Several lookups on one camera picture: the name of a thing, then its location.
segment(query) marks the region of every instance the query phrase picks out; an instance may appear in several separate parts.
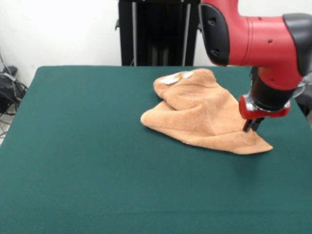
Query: white tag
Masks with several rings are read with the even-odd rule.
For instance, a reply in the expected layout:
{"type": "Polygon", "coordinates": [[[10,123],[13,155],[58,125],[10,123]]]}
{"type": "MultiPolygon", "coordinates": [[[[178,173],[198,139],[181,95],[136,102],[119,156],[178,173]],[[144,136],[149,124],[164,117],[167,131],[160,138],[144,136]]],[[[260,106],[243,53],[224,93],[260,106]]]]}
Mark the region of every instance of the white tag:
{"type": "Polygon", "coordinates": [[[190,78],[194,72],[179,72],[173,75],[165,76],[160,82],[163,84],[173,84],[178,82],[179,80],[190,78]]]}
{"type": "Polygon", "coordinates": [[[194,75],[194,72],[182,72],[182,78],[187,79],[194,75]]]}

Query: towel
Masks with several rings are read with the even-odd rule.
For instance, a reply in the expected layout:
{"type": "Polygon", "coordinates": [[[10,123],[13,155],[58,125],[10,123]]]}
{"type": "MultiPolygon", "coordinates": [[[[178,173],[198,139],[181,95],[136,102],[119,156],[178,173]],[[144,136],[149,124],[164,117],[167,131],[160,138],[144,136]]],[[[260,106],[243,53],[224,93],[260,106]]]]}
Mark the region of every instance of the towel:
{"type": "Polygon", "coordinates": [[[141,123],[185,144],[249,155],[273,147],[256,132],[244,132],[238,101],[209,69],[181,72],[154,81],[162,101],[141,116],[141,123]]]}

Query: cable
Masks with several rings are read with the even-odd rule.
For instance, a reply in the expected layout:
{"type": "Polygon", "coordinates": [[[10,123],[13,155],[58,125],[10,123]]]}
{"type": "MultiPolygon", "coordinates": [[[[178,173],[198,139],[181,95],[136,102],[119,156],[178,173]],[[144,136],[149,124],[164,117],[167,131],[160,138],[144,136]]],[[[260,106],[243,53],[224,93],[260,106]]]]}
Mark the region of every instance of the cable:
{"type": "Polygon", "coordinates": [[[0,122],[1,122],[1,123],[4,123],[4,124],[7,124],[7,125],[11,125],[10,123],[5,122],[5,121],[3,121],[3,120],[1,120],[1,119],[0,119],[0,122]]]}
{"type": "Polygon", "coordinates": [[[3,133],[1,133],[0,134],[0,138],[1,138],[1,136],[3,136],[3,135],[5,135],[5,134],[7,134],[8,132],[3,132],[3,133]]]}
{"type": "Polygon", "coordinates": [[[3,61],[2,55],[1,55],[1,48],[0,48],[0,60],[4,66],[4,68],[9,72],[10,75],[12,75],[11,70],[5,65],[5,62],[3,61]]]}

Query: green tablecloth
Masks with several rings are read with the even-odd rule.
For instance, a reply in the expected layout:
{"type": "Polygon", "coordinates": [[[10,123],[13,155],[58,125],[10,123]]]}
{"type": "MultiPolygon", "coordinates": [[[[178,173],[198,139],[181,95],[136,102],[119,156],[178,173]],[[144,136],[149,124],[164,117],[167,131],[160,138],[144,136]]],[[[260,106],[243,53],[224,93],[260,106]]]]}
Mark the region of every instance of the green tablecloth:
{"type": "MultiPolygon", "coordinates": [[[[260,126],[269,153],[184,145],[140,124],[154,79],[179,69],[39,68],[0,148],[0,234],[311,234],[312,131],[296,104],[260,126]]],[[[247,68],[212,70],[248,91],[247,68]]]]}

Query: black stand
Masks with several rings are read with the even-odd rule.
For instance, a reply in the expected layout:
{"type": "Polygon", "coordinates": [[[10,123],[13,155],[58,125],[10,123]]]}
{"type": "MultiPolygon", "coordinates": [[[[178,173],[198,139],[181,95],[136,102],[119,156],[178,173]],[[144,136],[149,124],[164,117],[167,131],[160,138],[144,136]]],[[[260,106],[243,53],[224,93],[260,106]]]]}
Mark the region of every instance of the black stand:
{"type": "Polygon", "coordinates": [[[120,0],[123,66],[192,66],[200,0],[120,0]]]}

